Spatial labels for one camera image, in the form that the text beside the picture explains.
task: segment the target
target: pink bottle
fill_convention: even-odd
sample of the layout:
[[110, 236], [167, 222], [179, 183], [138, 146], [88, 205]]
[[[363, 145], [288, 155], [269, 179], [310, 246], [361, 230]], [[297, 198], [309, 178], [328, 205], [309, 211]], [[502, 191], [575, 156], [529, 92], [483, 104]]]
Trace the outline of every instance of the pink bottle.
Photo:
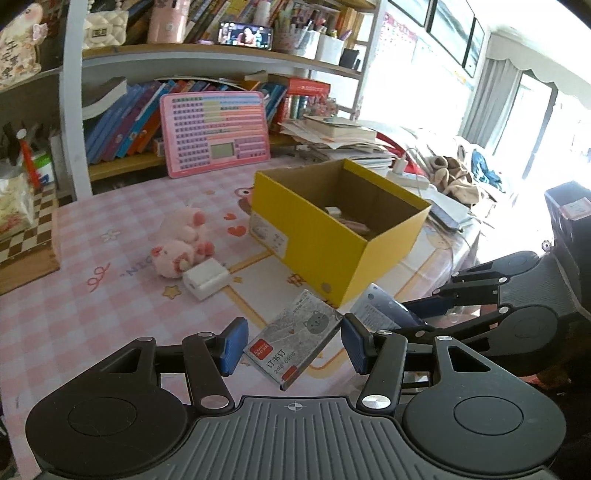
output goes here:
[[148, 43], [183, 43], [190, 0], [156, 0]]

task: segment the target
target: yellow cardboard box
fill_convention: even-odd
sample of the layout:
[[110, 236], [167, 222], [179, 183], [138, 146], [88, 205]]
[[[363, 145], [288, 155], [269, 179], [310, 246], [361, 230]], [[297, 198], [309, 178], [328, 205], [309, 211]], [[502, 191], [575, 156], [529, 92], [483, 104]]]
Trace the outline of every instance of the yellow cardboard box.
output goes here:
[[[367, 225], [364, 238], [328, 215]], [[251, 234], [335, 306], [354, 298], [412, 249], [430, 205], [350, 160], [255, 175]]]

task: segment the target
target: pink plush toy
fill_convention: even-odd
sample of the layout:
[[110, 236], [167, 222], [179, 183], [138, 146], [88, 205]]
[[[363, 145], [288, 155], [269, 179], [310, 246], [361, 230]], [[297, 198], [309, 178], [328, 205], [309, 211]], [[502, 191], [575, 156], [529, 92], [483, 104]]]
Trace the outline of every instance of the pink plush toy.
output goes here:
[[152, 263], [163, 277], [179, 278], [215, 250], [207, 240], [205, 215], [198, 208], [185, 207], [167, 215], [156, 233]]

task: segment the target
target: pink tablecloth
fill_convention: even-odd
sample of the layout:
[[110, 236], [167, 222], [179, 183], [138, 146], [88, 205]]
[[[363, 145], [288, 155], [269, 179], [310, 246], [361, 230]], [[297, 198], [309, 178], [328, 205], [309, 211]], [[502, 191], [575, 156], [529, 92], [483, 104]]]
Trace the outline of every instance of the pink tablecloth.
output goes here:
[[[149, 181], [59, 210], [61, 270], [0, 297], [0, 393], [24, 480], [39, 471], [25, 420], [47, 394], [139, 336], [179, 343], [195, 332], [221, 331], [243, 315], [253, 337], [306, 286], [248, 235], [239, 203], [257, 169], [293, 162]], [[157, 277], [148, 256], [148, 237], [165, 214], [190, 202], [206, 212], [215, 257], [233, 274], [232, 286], [202, 302], [181, 281]], [[477, 235], [469, 228], [464, 239], [442, 240], [426, 225], [413, 252], [377, 283], [401, 300], [424, 296], [457, 267]], [[355, 373], [337, 337], [289, 395], [348, 393]], [[226, 383], [236, 400], [282, 394], [244, 360]], [[165, 386], [187, 400], [182, 378], [167, 378]]]

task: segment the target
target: blue cloth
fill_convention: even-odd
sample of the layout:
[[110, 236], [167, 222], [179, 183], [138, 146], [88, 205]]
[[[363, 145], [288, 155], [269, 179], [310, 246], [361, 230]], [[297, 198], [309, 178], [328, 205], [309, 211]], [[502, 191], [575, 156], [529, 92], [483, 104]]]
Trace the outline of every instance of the blue cloth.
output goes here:
[[476, 180], [488, 183], [501, 192], [504, 192], [501, 177], [499, 177], [494, 170], [488, 169], [486, 159], [476, 150], [472, 152], [472, 173]]

